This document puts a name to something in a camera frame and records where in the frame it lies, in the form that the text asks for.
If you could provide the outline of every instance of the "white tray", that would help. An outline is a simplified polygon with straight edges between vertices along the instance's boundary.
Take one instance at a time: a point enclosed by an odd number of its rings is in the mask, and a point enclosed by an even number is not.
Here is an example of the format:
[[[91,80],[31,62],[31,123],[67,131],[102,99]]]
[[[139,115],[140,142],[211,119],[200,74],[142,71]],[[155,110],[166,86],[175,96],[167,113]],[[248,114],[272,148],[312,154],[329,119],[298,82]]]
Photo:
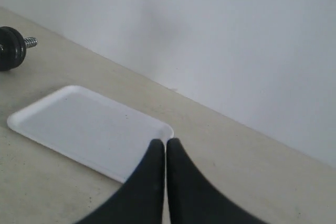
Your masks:
[[[80,86],[66,86],[12,114],[8,126],[79,163],[125,182],[166,123]]]

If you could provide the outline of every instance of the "weight plate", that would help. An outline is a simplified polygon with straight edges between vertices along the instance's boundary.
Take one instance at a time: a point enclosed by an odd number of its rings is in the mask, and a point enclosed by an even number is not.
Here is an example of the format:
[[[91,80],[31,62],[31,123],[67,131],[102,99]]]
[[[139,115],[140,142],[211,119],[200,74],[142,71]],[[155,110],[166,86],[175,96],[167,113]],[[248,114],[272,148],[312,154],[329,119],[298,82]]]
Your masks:
[[[26,57],[26,44],[25,44],[25,40],[22,37],[22,35],[13,27],[9,27],[9,26],[3,26],[2,28],[7,29],[9,31],[11,31],[17,38],[17,41],[19,43],[19,57],[15,58],[15,62],[14,62],[14,66],[12,68],[16,68],[18,66],[20,66],[22,64],[22,62],[24,61],[25,57]]]
[[[3,27],[0,27],[0,44],[2,45],[0,71],[9,71],[21,57],[20,44],[15,34]]]

